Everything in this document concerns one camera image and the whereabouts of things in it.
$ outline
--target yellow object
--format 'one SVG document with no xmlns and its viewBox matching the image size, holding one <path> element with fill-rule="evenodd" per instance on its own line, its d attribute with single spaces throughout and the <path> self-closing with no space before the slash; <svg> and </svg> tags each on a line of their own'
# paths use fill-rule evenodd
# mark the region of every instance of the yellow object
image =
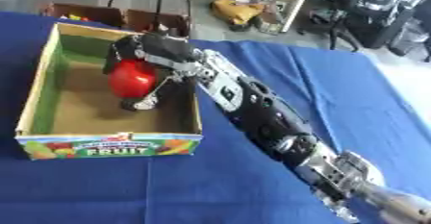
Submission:
<svg viewBox="0 0 431 224">
<path fill-rule="evenodd" d="M 71 13 L 69 15 L 69 19 L 71 19 L 71 20 L 81 20 L 81 16 L 78 16 L 78 15 L 75 15 L 75 14 Z"/>
<path fill-rule="evenodd" d="M 230 22 L 243 25 L 251 18 L 264 11 L 263 4 L 237 4 L 235 0 L 215 0 L 212 4 L 213 13 Z"/>
</svg>

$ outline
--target table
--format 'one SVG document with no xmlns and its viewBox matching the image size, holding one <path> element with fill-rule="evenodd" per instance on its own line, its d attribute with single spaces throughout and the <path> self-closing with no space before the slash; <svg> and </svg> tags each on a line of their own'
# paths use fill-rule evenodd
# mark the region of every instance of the table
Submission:
<svg viewBox="0 0 431 224">
<path fill-rule="evenodd" d="M 11 139 L 38 53 L 56 21 L 0 12 L 0 219 L 11 224 L 343 223 L 280 163 L 226 122 L 198 91 L 194 156 L 29 162 Z M 222 52 L 310 120 L 338 150 L 355 151 L 387 183 L 431 199 L 431 135 L 361 54 L 282 44 L 193 41 Z M 380 223 L 356 202 L 362 223 Z"/>
</svg>

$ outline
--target floor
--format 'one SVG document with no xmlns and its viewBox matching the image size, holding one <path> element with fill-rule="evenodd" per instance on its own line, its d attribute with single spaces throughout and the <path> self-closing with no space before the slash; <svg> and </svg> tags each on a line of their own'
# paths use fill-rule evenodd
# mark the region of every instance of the floor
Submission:
<svg viewBox="0 0 431 224">
<path fill-rule="evenodd" d="M 38 12 L 38 8 L 47 3 L 67 2 L 83 5 L 106 6 L 108 0 L 0 0 L 0 10 L 15 12 Z M 114 0 L 114 7 L 121 9 L 155 10 L 156 0 Z M 207 40 L 258 40 L 279 42 L 290 45 L 327 48 L 328 40 L 324 36 L 307 34 L 300 36 L 295 30 L 286 34 L 270 36 L 255 29 L 247 33 L 230 32 L 226 25 L 213 17 L 208 4 L 213 0 L 193 0 L 192 18 L 194 30 L 192 37 Z M 164 0 L 164 12 L 187 13 L 186 0 Z M 348 50 L 341 44 L 340 50 Z M 431 63 L 422 60 L 426 56 L 424 49 L 419 48 L 407 57 L 397 57 L 386 48 L 378 50 L 361 49 L 361 53 L 369 56 L 372 62 L 387 76 L 389 81 L 404 98 L 418 111 L 423 120 L 431 125 Z"/>
</svg>

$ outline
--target cardboard box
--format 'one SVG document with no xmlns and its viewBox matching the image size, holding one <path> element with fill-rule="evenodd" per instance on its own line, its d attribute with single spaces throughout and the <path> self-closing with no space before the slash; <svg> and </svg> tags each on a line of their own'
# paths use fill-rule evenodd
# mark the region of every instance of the cardboard box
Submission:
<svg viewBox="0 0 431 224">
<path fill-rule="evenodd" d="M 283 27 L 276 15 L 270 12 L 262 12 L 256 16 L 255 25 L 260 32 L 270 35 L 278 35 Z"/>
<path fill-rule="evenodd" d="M 135 32 L 145 32 L 151 30 L 156 13 L 138 10 L 127 10 L 122 12 L 117 8 L 110 7 L 51 3 L 41 10 L 41 14 L 57 18 L 73 14 L 79 17 L 86 17 L 90 21 L 101 22 L 109 26 L 130 29 Z M 172 36 L 189 37 L 190 22 L 189 18 L 186 16 L 160 13 L 159 18 L 162 24 L 171 28 Z"/>
<path fill-rule="evenodd" d="M 120 28 L 123 26 L 123 15 L 117 8 L 84 6 L 75 4 L 51 3 L 41 12 L 44 15 L 60 18 L 68 17 L 70 14 L 86 17 L 90 21 L 101 22 L 103 24 Z"/>
<path fill-rule="evenodd" d="M 154 22 L 154 12 L 127 10 L 124 13 L 125 28 L 135 32 L 145 32 L 151 29 Z M 190 25 L 188 19 L 178 14 L 160 13 L 160 22 L 173 30 L 169 34 L 175 37 L 189 37 Z"/>
<path fill-rule="evenodd" d="M 119 106 L 102 66 L 109 45 L 132 33 L 57 23 L 16 127 L 31 159 L 191 154 L 201 140 L 194 86 L 154 110 Z"/>
</svg>

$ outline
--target fruit box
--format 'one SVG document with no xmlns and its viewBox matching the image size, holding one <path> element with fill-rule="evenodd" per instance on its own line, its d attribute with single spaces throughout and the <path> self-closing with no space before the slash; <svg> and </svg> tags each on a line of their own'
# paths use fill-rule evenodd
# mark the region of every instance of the fruit box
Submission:
<svg viewBox="0 0 431 224">
<path fill-rule="evenodd" d="M 111 93 L 102 74 L 105 56 L 113 41 L 130 34 L 54 25 L 16 127 L 31 159 L 193 153 L 202 136 L 192 84 L 177 87 L 150 111 L 125 111 Z M 165 74 L 158 71 L 158 78 Z"/>
</svg>

